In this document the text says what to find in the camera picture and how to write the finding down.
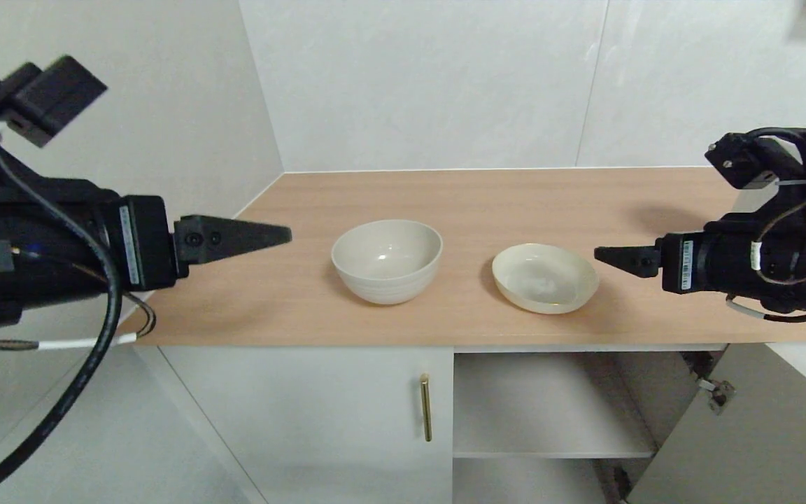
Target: cream bowl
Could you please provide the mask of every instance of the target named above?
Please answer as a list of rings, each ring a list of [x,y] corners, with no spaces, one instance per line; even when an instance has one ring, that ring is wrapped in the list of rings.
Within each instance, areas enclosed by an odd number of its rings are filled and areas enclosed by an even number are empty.
[[[493,258],[496,286],[529,312],[557,314],[579,309],[595,294],[599,276],[589,261],[551,245],[510,246]]]
[[[444,240],[414,220],[377,220],[344,233],[332,262],[350,291],[380,305],[409,301],[437,274]]]

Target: metal bracket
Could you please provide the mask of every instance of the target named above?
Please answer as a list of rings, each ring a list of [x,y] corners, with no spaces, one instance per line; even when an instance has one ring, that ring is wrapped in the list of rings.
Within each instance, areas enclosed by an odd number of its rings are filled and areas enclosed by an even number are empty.
[[[710,398],[707,399],[707,407],[716,415],[722,414],[726,405],[728,405],[730,400],[733,399],[733,396],[736,395],[735,387],[726,380],[714,381],[700,379],[698,380],[698,386],[710,393]]]

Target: bowl rim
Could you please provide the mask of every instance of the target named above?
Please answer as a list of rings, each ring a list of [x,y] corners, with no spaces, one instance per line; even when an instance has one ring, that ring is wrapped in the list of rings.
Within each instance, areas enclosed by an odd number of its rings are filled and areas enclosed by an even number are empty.
[[[431,261],[428,261],[427,265],[424,265],[423,267],[418,268],[416,271],[407,272],[407,274],[401,274],[400,276],[393,276],[393,277],[390,277],[390,278],[375,278],[375,277],[371,277],[371,276],[362,276],[360,274],[352,274],[352,272],[349,272],[348,270],[340,267],[338,265],[338,261],[336,261],[336,259],[335,259],[335,249],[338,248],[338,243],[340,243],[341,240],[344,239],[346,235],[348,235],[348,234],[350,234],[352,232],[355,232],[355,230],[358,230],[360,228],[364,228],[364,227],[367,227],[367,226],[371,226],[371,225],[374,225],[374,224],[378,224],[378,223],[413,223],[413,224],[418,224],[419,226],[422,226],[423,228],[426,228],[430,232],[434,233],[434,235],[437,237],[439,242],[441,242],[441,245],[439,245],[439,248],[437,249],[437,253],[431,259]],[[441,233],[437,232],[437,230],[434,227],[431,227],[431,226],[429,226],[428,224],[425,224],[425,223],[420,223],[420,221],[418,221],[418,220],[411,220],[411,219],[380,219],[380,220],[371,220],[368,223],[362,223],[362,224],[359,224],[359,226],[350,227],[350,229],[346,230],[342,234],[342,236],[339,236],[338,239],[335,240],[335,244],[332,245],[332,264],[334,265],[335,269],[337,269],[339,272],[342,272],[342,274],[348,275],[348,277],[359,278],[360,280],[368,280],[368,281],[404,280],[407,277],[415,277],[417,274],[420,274],[420,272],[423,272],[426,269],[428,269],[428,268],[432,267],[433,265],[435,265],[439,261],[439,259],[441,258],[441,253],[442,252],[444,252],[444,237],[441,236]]]
[[[499,276],[499,274],[497,272],[497,268],[496,268],[497,267],[497,262],[496,261],[504,253],[509,252],[512,249],[519,249],[522,246],[541,246],[544,249],[559,249],[559,250],[563,250],[564,252],[566,252],[566,253],[568,253],[568,254],[570,254],[572,256],[575,256],[575,258],[580,259],[581,261],[585,262],[586,265],[589,266],[589,271],[591,271],[593,273],[592,284],[595,284],[595,289],[598,289],[598,285],[599,285],[600,280],[601,280],[601,278],[599,278],[599,272],[595,271],[595,268],[593,267],[593,264],[591,262],[587,261],[584,258],[584,256],[579,255],[577,252],[569,250],[568,248],[563,248],[563,246],[549,245],[548,243],[528,242],[528,243],[518,243],[518,245],[507,246],[505,249],[501,250],[500,252],[498,252],[496,255],[493,256],[493,262],[490,263],[490,271],[493,273],[493,281],[495,281],[496,287],[499,288],[500,291],[505,290],[505,291],[508,291],[508,293],[511,293],[513,296],[518,297],[518,299],[525,300],[525,301],[528,301],[528,302],[533,303],[533,304],[543,305],[543,306],[550,306],[550,307],[553,307],[553,306],[568,307],[568,306],[572,306],[572,305],[575,305],[575,304],[579,304],[580,300],[583,297],[583,296],[580,295],[580,293],[577,293],[577,294],[575,294],[575,299],[572,300],[572,301],[564,302],[564,303],[549,303],[549,302],[546,302],[546,301],[533,300],[533,299],[531,299],[531,297],[527,297],[524,294],[516,293],[516,291],[514,291],[512,289],[509,289],[509,287],[505,283],[503,283],[502,280],[500,280],[500,276]]]

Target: gold handle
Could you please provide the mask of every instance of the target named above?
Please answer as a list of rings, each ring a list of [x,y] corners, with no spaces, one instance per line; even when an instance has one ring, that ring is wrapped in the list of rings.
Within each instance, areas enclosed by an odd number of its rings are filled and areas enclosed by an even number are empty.
[[[422,382],[422,418],[425,419],[425,442],[430,443],[431,434],[431,393],[428,391],[428,373],[423,373]]]

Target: wire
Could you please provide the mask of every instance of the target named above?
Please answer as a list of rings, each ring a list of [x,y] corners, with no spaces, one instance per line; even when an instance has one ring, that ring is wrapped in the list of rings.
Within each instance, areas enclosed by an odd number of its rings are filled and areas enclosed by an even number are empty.
[[[758,277],[761,280],[764,280],[768,284],[775,284],[775,285],[798,285],[798,284],[805,284],[806,277],[803,278],[789,278],[787,280],[777,280],[776,278],[770,278],[764,274],[764,272],[758,270],[757,271]]]
[[[117,347],[119,344],[130,344],[138,341],[137,332],[128,332],[125,335],[115,336],[111,340],[111,346]],[[95,345],[95,338],[83,340],[0,340],[0,351],[42,351],[42,350],[66,350],[71,348],[92,348]]]
[[[789,141],[789,143],[793,144],[798,149],[800,163],[802,163],[804,172],[806,173],[806,140],[804,140],[802,135],[781,127],[759,127],[758,129],[752,129],[745,135],[751,138],[777,137],[781,140]]]
[[[42,197],[38,192],[34,191],[31,186],[24,182],[17,174],[10,169],[8,163],[4,160],[2,153],[0,153],[0,170],[4,176],[14,185],[24,192],[29,200],[41,205],[45,212],[49,214],[58,223],[64,224],[71,233],[77,238],[83,240],[93,254],[101,262],[102,271],[104,272],[106,280],[108,280],[108,309],[106,309],[105,318],[101,326],[98,338],[96,338],[95,345],[89,352],[89,356],[83,361],[76,376],[71,381],[70,385],[57,400],[52,409],[42,418],[39,425],[25,438],[10,453],[0,462],[0,483],[8,476],[12,475],[14,471],[20,467],[24,462],[33,455],[33,453],[42,445],[45,439],[57,427],[57,424],[64,418],[64,415],[70,410],[71,406],[76,402],[77,397],[83,392],[86,384],[92,378],[95,370],[98,369],[99,364],[103,360],[105,353],[110,347],[111,340],[114,338],[116,328],[120,319],[120,309],[122,306],[120,275],[116,268],[114,260],[109,256],[108,249],[102,246],[95,237],[92,236],[80,223],[77,223],[70,215],[64,213],[57,204],[49,202],[48,199]]]
[[[794,315],[794,316],[773,315],[771,313],[764,313],[763,311],[752,309],[752,307],[742,306],[741,304],[736,303],[734,301],[735,299],[736,294],[727,294],[726,306],[729,306],[731,309],[734,309],[737,312],[742,313],[743,315],[752,316],[755,319],[770,320],[770,322],[784,322],[784,323],[806,322],[806,314]]]
[[[771,220],[767,223],[766,226],[761,230],[761,233],[758,233],[758,238],[755,239],[751,243],[751,268],[757,272],[758,277],[761,280],[766,281],[768,284],[777,284],[777,285],[798,285],[806,283],[806,277],[803,278],[787,278],[786,280],[777,280],[775,278],[770,278],[764,274],[764,271],[761,271],[761,245],[764,242],[764,236],[767,236],[773,227],[776,226],[781,220],[788,217],[789,215],[797,213],[797,211],[802,211],[806,208],[806,200],[803,203],[799,203],[794,205],[792,208],[789,208],[783,213],[777,215],[775,219]]]
[[[59,258],[57,255],[48,255],[48,254],[39,254],[39,252],[32,252],[29,250],[24,250],[22,248],[17,248],[16,246],[12,247],[12,254],[19,256],[20,258],[28,258],[31,260],[36,261],[48,261],[52,263],[57,263],[61,265],[68,265],[68,267],[74,268],[83,274],[86,274],[87,277],[92,277],[102,284],[107,284],[108,280],[105,277],[102,277],[101,274],[90,267],[86,267],[85,265],[77,264],[76,262],[70,261],[69,259]],[[153,307],[148,305],[141,297],[136,296],[133,293],[123,293],[124,297],[132,303],[134,303],[137,307],[140,307],[143,312],[145,312],[146,321],[145,325],[142,329],[138,331],[139,337],[143,337],[147,334],[150,334],[151,331],[154,330],[154,327],[157,325],[157,312],[154,312]]]

